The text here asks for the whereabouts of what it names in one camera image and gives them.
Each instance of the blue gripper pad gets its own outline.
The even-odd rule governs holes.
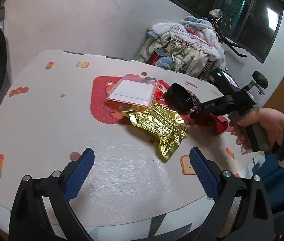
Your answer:
[[[88,173],[94,165],[94,151],[91,149],[80,160],[65,184],[64,199],[69,202],[76,198]]]
[[[206,162],[199,154],[200,150],[194,147],[190,150],[190,163],[193,167],[196,175],[198,176],[205,193],[209,198],[212,198],[215,202],[218,200],[218,181],[213,175]]]

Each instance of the table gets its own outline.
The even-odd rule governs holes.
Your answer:
[[[24,175],[41,178],[63,170],[87,147],[95,152],[95,164],[70,205],[95,241],[176,240],[199,227],[214,201],[195,173],[182,173],[181,166],[188,164],[181,159],[194,146],[236,176],[251,178],[262,165],[263,152],[242,155],[230,130],[216,137],[191,120],[186,120],[188,136],[167,163],[161,162],[154,138],[104,103],[128,73],[179,83],[201,102],[222,96],[205,81],[136,61],[63,51],[39,54],[0,106],[0,229],[8,232]],[[44,203],[55,233],[63,237],[49,200]]]

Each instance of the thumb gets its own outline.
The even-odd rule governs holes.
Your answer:
[[[243,115],[238,121],[238,125],[247,127],[259,122],[259,108],[252,108],[247,114]]]

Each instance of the metal screw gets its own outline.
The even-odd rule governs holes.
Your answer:
[[[54,172],[52,173],[53,178],[58,178],[60,175],[61,175],[61,172],[60,172],[59,170],[54,171]]]
[[[25,181],[25,182],[29,181],[29,179],[30,179],[29,175],[26,175],[26,176],[23,177],[23,181]]]
[[[232,173],[229,170],[223,171],[223,176],[229,178],[229,177],[231,177],[231,175],[232,175]]]
[[[260,178],[258,175],[254,175],[254,176],[253,176],[253,179],[254,179],[255,181],[260,181],[260,180],[261,180],[261,178]]]

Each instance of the small screen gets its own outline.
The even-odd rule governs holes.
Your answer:
[[[235,86],[235,87],[237,87],[237,88],[240,88],[238,85],[237,85],[237,83],[235,82],[235,80],[229,75],[229,74],[227,74],[226,72],[224,72],[224,71],[221,71],[222,73],[223,73],[223,75],[226,77],[226,79],[228,80],[228,82],[231,84],[231,85],[233,85],[233,86]]]

